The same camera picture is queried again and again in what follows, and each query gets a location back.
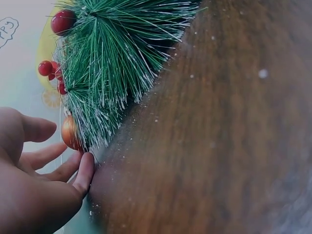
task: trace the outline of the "brown surface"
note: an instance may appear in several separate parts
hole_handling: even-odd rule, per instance
[[[104,154],[102,228],[312,233],[312,1],[202,6]]]

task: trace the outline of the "red berry cluster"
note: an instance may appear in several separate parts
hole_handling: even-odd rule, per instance
[[[65,36],[69,29],[76,23],[77,18],[74,12],[69,10],[62,10],[55,14],[51,20],[51,29],[58,36]],[[66,94],[65,85],[63,81],[62,71],[59,64],[54,61],[43,61],[38,67],[39,73],[48,77],[49,80],[57,78],[58,92],[62,95]]]
[[[45,60],[39,64],[38,72],[40,75],[48,77],[50,81],[54,78],[58,79],[58,92],[62,95],[67,93],[63,81],[62,70],[60,69],[60,65],[58,63]]]

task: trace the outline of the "gold bauble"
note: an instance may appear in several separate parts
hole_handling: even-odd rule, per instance
[[[73,150],[83,151],[80,139],[78,138],[77,126],[74,118],[68,116],[62,125],[61,135],[64,143]]]

